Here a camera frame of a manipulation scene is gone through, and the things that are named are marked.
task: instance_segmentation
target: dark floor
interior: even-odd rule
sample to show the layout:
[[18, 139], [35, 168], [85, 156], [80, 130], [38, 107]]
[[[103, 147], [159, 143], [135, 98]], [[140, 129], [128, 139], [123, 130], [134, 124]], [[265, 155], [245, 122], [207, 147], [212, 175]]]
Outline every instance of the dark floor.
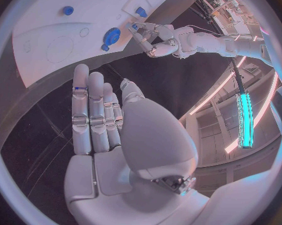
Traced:
[[[190, 10], [173, 22], [175, 28], [189, 24], [212, 29]], [[120, 82], [128, 78], [147, 98], [180, 118], [226, 68], [226, 59], [218, 54], [197, 53], [180, 60], [172, 56], [149, 58], [143, 53], [105, 64], [96, 71], [104, 75], [119, 98]], [[41, 99], [21, 118], [2, 149], [3, 159], [23, 193], [44, 214], [63, 225], [76, 224], [67, 210], [63, 191], [66, 168], [74, 155], [71, 96], [69, 81]], [[6, 224], [21, 224], [8, 209]]]

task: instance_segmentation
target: white robotic arm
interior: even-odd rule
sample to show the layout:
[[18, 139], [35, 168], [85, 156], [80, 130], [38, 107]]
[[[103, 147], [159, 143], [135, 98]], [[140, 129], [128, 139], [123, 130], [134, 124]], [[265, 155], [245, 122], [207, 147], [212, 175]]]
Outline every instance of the white robotic arm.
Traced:
[[[143, 35], [137, 33], [136, 27], [145, 29]], [[215, 37], [206, 32], [194, 32], [189, 26], [174, 29], [173, 25], [158, 25], [154, 23], [134, 23], [129, 30], [134, 39], [152, 58], [173, 54], [185, 59], [196, 52], [218, 53], [223, 57], [247, 56], [260, 59], [268, 65], [267, 50], [264, 42], [239, 39], [235, 41], [231, 36]], [[150, 44], [147, 40], [157, 34], [164, 42]]]

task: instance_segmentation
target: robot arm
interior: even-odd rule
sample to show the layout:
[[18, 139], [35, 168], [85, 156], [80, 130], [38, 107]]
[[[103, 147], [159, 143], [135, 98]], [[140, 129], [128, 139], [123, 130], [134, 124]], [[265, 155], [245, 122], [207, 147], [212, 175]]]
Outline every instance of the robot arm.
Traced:
[[[138, 26], [145, 29], [143, 35], [137, 33], [133, 27]], [[223, 57], [247, 56], [260, 59], [268, 65], [271, 61], [267, 59], [267, 50], [264, 42], [239, 39], [235, 41], [233, 37], [215, 37], [205, 32], [195, 33], [189, 26], [174, 29], [172, 25], [157, 25], [154, 23], [136, 22], [130, 31], [143, 48], [152, 58], [163, 57], [173, 54], [175, 57], [185, 59], [196, 52], [218, 53]], [[151, 45], [147, 40], [152, 34], [157, 34], [164, 42]]]

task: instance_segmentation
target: cyan light bar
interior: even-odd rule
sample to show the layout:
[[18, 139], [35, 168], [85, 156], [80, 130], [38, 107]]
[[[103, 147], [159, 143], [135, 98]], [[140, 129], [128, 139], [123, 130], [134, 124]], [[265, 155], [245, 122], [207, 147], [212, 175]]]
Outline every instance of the cyan light bar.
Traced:
[[238, 148], [252, 148], [253, 143], [253, 117], [249, 94], [236, 94], [238, 107]]

